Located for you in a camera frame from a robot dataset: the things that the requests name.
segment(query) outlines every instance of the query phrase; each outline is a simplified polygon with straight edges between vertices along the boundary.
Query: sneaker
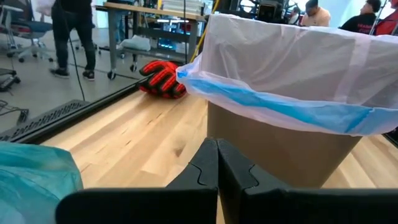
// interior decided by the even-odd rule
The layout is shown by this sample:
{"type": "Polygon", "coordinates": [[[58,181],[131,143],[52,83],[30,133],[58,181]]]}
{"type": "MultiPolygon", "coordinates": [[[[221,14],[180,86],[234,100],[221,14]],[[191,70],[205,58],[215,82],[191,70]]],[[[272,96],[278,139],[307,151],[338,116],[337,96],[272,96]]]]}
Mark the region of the sneaker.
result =
{"type": "Polygon", "coordinates": [[[50,69],[51,74],[55,77],[59,78],[69,78],[69,72],[67,69],[57,68],[57,69],[50,69]]]}
{"type": "Polygon", "coordinates": [[[84,71],[83,77],[85,79],[87,79],[88,81],[94,81],[94,79],[95,79],[94,71],[84,71]]]}

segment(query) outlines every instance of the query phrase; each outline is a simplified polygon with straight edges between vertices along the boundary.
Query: black pants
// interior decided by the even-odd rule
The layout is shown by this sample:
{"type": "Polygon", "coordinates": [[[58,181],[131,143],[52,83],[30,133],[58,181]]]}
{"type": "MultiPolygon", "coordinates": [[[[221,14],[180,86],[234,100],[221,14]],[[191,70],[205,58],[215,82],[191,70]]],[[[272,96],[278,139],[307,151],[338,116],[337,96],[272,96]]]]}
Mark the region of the black pants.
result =
{"type": "Polygon", "coordinates": [[[60,68],[68,67],[69,35],[72,29],[76,29],[86,53],[86,70],[94,70],[95,48],[93,43],[93,21],[91,14],[80,15],[53,8],[51,18],[58,66],[60,68]]]}

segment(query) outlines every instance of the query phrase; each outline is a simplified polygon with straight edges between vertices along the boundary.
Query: machine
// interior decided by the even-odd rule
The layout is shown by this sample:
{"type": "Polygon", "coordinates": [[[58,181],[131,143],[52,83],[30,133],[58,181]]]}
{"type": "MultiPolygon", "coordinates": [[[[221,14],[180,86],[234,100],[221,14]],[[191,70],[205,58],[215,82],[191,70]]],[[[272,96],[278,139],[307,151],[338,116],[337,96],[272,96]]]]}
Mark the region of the machine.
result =
{"type": "Polygon", "coordinates": [[[234,14],[236,16],[256,19],[264,22],[287,24],[288,15],[291,9],[298,7],[295,2],[289,5],[289,0],[250,0],[254,6],[251,11],[245,12],[244,7],[240,5],[240,0],[224,0],[222,7],[218,10],[220,13],[234,14]]]}

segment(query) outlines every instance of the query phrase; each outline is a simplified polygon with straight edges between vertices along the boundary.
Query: red glove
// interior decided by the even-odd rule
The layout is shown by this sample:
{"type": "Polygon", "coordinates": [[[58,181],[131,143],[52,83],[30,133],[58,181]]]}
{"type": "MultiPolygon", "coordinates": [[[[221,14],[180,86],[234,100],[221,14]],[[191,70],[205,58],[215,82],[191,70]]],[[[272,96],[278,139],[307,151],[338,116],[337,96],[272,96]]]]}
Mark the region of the red glove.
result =
{"type": "Polygon", "coordinates": [[[145,77],[153,75],[139,88],[147,93],[164,98],[181,98],[185,93],[185,87],[176,80],[176,69],[178,65],[173,62],[154,60],[139,70],[145,77]]]}

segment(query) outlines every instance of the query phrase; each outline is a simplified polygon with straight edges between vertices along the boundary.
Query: blue plastic sheet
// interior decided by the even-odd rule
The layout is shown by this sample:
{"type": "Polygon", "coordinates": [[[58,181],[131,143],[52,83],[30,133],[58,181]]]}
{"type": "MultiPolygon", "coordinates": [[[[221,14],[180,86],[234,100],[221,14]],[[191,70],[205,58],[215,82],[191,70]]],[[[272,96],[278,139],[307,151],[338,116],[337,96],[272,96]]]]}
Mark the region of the blue plastic sheet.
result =
{"type": "Polygon", "coordinates": [[[398,110],[334,101],[299,100],[258,92],[240,80],[201,70],[201,55],[177,69],[178,82],[190,94],[226,110],[281,128],[331,134],[382,134],[398,125],[398,110]]]}
{"type": "Polygon", "coordinates": [[[0,223],[53,224],[59,201],[82,188],[69,152],[0,142],[0,223]]]}

